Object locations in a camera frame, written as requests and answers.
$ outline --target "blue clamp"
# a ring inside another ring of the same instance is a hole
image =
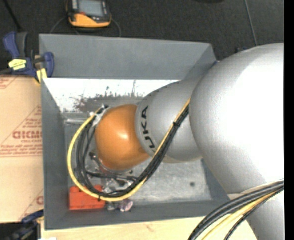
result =
[[[6,34],[2,41],[6,51],[11,55],[12,62],[14,60],[20,61],[20,64],[16,67],[9,66],[11,74],[13,75],[28,75],[34,77],[39,81],[37,76],[37,71],[34,67],[36,63],[44,63],[42,68],[45,68],[47,77],[50,77],[54,69],[53,54],[51,52],[44,53],[39,59],[32,60],[25,55],[25,42],[27,38],[27,33],[16,33],[10,32]]]

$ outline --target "black floor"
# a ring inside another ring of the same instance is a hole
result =
[[[29,33],[28,51],[37,52],[38,34],[49,33],[65,15],[63,0],[7,1],[21,27]],[[218,60],[238,48],[284,42],[284,0],[107,1],[114,21],[110,27],[89,35],[205,42],[212,44]],[[0,0],[0,70],[6,68],[10,58],[2,37],[16,30]],[[65,19],[53,33],[76,35]],[[15,228],[17,225],[0,225],[0,239]]]

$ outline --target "black cable on floor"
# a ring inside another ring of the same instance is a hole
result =
[[[22,27],[20,26],[20,24],[18,23],[17,18],[15,17],[15,15],[13,14],[13,12],[12,12],[12,10],[11,10],[11,8],[10,8],[8,2],[7,2],[7,0],[2,0],[2,1],[3,1],[3,3],[5,4],[5,6],[6,6],[6,8],[7,8],[7,11],[8,11],[8,13],[10,14],[12,20],[14,21],[14,23],[15,23],[15,25],[16,25],[16,27],[17,27],[17,31],[18,31],[18,32],[22,32],[23,29],[22,29]]]
[[[249,23],[250,23],[251,32],[252,32],[252,35],[253,35],[253,40],[255,42],[255,46],[258,46],[258,42],[257,42],[255,31],[253,29],[253,24],[252,24],[252,20],[251,20],[249,8],[248,8],[247,0],[244,0],[244,2],[245,2],[245,6],[246,6],[246,11],[247,11],[247,14],[248,14],[248,18],[249,18]]]

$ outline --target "yellow clamp label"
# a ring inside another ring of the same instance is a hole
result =
[[[27,61],[24,59],[13,59],[12,61],[10,61],[8,63],[9,68],[13,69],[13,70],[21,70],[24,69],[26,67],[26,63]]]
[[[41,79],[47,78],[47,72],[46,72],[46,70],[44,68],[38,70],[37,71],[37,77],[38,77],[39,83],[41,83]]]

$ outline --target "cardboard sheet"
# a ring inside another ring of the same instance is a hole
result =
[[[0,223],[43,208],[40,84],[0,76]]]

